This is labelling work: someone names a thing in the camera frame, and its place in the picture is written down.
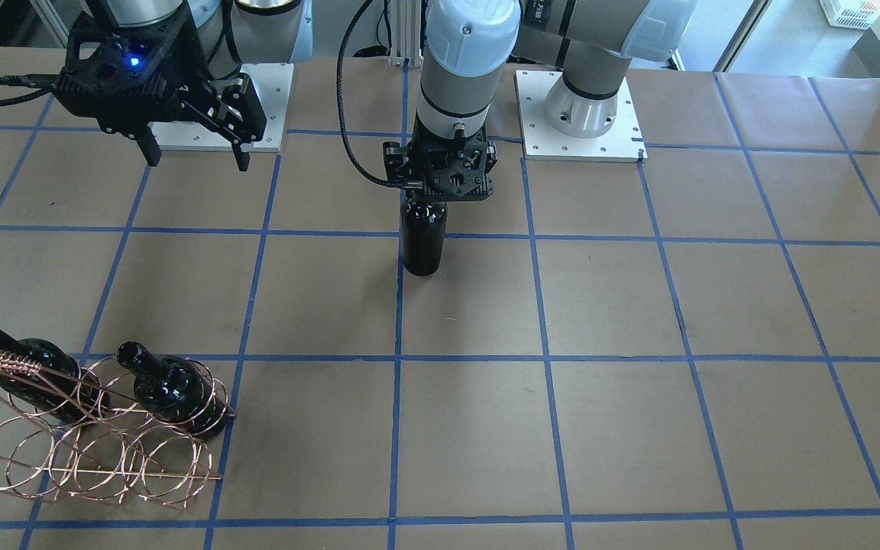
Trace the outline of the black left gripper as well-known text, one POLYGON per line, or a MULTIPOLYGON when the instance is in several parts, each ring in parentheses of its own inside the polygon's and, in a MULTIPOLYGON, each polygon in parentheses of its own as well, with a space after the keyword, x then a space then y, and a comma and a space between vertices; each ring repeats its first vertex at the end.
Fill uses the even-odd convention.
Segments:
POLYGON ((387 141, 383 163, 387 179, 398 183, 407 199, 419 202, 484 201, 493 194, 489 172, 498 161, 484 128, 465 137, 439 137, 425 128, 411 143, 387 141))

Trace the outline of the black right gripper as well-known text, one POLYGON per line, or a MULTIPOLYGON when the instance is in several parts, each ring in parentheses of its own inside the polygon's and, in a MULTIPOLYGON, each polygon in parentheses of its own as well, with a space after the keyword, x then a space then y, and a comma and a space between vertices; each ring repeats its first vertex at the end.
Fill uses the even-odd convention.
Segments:
POLYGON ((136 140, 149 167, 162 157, 150 123, 187 121, 226 139, 238 170, 247 172, 242 146, 263 137, 266 116, 248 74, 238 77, 212 79, 191 14, 116 29, 82 14, 70 29, 53 94, 70 114, 136 140))

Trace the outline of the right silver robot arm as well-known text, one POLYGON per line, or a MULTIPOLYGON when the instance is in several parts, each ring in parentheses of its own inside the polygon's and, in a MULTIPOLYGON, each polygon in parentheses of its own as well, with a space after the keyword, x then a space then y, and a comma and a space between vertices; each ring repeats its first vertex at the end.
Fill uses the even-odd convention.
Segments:
POLYGON ((264 139, 249 66, 313 51, 309 1, 85 1, 53 94, 71 114, 133 140, 160 163, 154 123, 196 123, 231 147, 241 171, 264 139))

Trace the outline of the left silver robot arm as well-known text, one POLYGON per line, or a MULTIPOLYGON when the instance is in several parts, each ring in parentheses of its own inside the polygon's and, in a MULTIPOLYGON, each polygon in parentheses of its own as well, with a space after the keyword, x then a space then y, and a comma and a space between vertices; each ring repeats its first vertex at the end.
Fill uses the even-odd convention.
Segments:
POLYGON ((597 138, 617 115, 616 95, 633 59, 667 60, 694 1, 422 1, 422 73, 411 142, 382 146, 387 174, 374 184, 410 202, 483 201, 493 194, 496 149, 486 118, 510 58, 561 73, 549 91, 553 128, 597 138))

